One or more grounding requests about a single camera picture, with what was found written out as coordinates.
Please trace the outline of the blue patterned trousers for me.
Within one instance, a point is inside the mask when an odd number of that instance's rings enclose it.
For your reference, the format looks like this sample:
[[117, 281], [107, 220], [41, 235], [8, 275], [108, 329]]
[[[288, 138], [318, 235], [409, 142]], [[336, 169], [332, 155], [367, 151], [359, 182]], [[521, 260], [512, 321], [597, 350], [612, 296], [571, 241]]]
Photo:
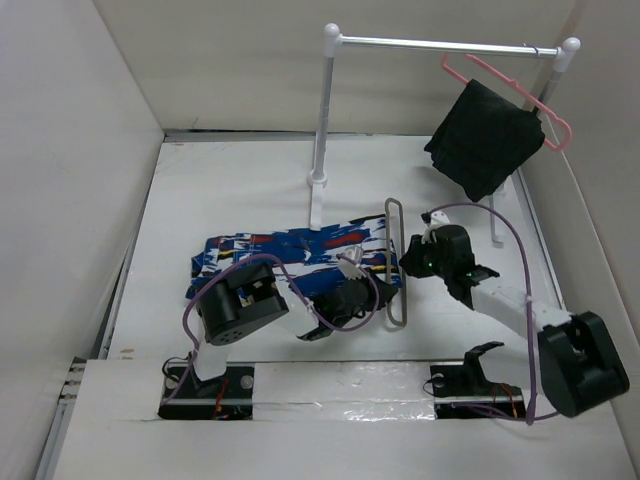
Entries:
[[383, 214], [329, 225], [318, 231], [293, 228], [211, 237], [205, 241], [204, 250], [191, 259], [191, 281], [185, 297], [192, 299], [215, 275], [255, 254], [278, 257], [307, 298], [323, 295], [345, 281], [337, 266], [337, 256], [352, 246], [362, 248], [362, 266], [385, 280], [386, 239]]

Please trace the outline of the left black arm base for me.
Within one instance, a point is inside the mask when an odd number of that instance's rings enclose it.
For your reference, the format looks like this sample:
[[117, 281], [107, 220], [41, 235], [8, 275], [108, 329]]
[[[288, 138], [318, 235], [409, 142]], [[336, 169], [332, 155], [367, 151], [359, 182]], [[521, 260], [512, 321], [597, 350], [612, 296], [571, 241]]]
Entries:
[[180, 421], [245, 421], [253, 419], [254, 364], [231, 364], [226, 372], [212, 380], [202, 381], [190, 370], [189, 357], [170, 357], [161, 367], [164, 376], [158, 416]]

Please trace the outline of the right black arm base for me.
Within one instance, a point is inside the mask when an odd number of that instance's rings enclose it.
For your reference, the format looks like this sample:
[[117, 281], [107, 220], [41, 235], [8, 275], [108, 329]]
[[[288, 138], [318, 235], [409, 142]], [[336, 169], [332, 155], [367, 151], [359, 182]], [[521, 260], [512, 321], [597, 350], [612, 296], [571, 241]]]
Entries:
[[423, 391], [432, 396], [438, 420], [525, 420], [522, 390], [489, 380], [481, 366], [482, 355], [503, 346], [502, 342], [488, 342], [468, 350], [461, 360], [430, 365], [430, 378], [424, 382]]

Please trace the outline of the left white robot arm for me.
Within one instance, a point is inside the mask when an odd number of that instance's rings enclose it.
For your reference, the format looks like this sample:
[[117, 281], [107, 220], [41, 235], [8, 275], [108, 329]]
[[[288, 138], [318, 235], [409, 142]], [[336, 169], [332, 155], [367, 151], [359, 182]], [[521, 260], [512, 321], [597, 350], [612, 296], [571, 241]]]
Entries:
[[[279, 260], [260, 254], [238, 262], [212, 278], [196, 291], [183, 316], [188, 326], [191, 310], [201, 318], [203, 338], [194, 343], [183, 379], [199, 398], [216, 394], [226, 381], [229, 346], [290, 313], [289, 305], [276, 285], [273, 267]], [[377, 311], [388, 307], [398, 288], [376, 275], [358, 268], [356, 277], [347, 277], [333, 290], [311, 299], [302, 295], [289, 274], [284, 277], [290, 292], [302, 302], [307, 314], [319, 325], [298, 338], [313, 342], [333, 332], [349, 333], [347, 324], [360, 318], [365, 326]]]

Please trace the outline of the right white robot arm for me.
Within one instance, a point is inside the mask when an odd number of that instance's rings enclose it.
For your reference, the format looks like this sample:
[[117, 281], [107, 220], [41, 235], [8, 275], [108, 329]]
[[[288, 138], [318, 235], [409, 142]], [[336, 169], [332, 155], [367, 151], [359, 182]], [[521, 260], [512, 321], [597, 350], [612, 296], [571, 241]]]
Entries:
[[535, 301], [528, 258], [522, 241], [516, 243], [523, 289], [476, 262], [460, 225], [412, 236], [399, 265], [410, 277], [440, 278], [452, 298], [524, 338], [531, 388], [540, 388], [560, 415], [574, 418], [627, 393], [629, 377], [604, 320], [591, 311], [575, 314]]

